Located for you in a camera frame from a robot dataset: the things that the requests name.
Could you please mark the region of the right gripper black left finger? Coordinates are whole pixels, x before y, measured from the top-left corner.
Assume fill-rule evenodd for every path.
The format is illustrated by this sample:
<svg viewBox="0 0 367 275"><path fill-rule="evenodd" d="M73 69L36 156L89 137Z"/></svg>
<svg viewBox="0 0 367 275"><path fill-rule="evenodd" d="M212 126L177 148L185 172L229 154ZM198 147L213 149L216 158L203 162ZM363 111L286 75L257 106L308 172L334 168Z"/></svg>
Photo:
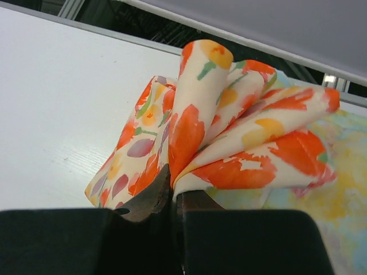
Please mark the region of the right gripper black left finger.
<svg viewBox="0 0 367 275"><path fill-rule="evenodd" d="M124 206L1 212L2 274L171 274L170 171Z"/></svg>

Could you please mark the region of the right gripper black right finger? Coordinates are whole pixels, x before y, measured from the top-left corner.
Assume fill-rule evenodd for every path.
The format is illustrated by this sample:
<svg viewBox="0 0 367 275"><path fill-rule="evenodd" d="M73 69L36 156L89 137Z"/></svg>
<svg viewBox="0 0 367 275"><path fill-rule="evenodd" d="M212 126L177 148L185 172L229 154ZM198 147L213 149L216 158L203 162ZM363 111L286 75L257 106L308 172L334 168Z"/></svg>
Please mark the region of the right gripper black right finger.
<svg viewBox="0 0 367 275"><path fill-rule="evenodd" d="M177 197L186 274L334 274L315 221L299 210L226 210L204 191Z"/></svg>

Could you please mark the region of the orange floral skirt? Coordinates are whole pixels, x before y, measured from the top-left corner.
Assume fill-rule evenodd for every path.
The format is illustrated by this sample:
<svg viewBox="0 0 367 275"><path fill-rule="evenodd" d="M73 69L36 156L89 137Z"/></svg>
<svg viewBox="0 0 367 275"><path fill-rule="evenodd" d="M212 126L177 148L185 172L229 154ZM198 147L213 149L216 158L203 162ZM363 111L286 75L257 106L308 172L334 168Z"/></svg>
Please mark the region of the orange floral skirt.
<svg viewBox="0 0 367 275"><path fill-rule="evenodd" d="M339 108L337 90L276 88L277 77L267 64L234 62L217 42L187 44L178 78L154 76L145 87L87 198L120 207L164 166L175 195L271 184L281 164L270 154L277 142Z"/></svg>

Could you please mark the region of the pastel floral skirt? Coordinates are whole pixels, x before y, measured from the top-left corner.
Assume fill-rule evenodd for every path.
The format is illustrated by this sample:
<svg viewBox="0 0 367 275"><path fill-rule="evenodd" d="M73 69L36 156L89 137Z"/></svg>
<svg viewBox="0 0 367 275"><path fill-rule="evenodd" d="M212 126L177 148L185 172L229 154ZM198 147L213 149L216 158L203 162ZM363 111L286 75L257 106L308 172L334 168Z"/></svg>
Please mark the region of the pastel floral skirt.
<svg viewBox="0 0 367 275"><path fill-rule="evenodd" d="M280 139L275 181L209 189L227 209L295 208L320 227L337 274L366 273L366 116L336 111Z"/></svg>

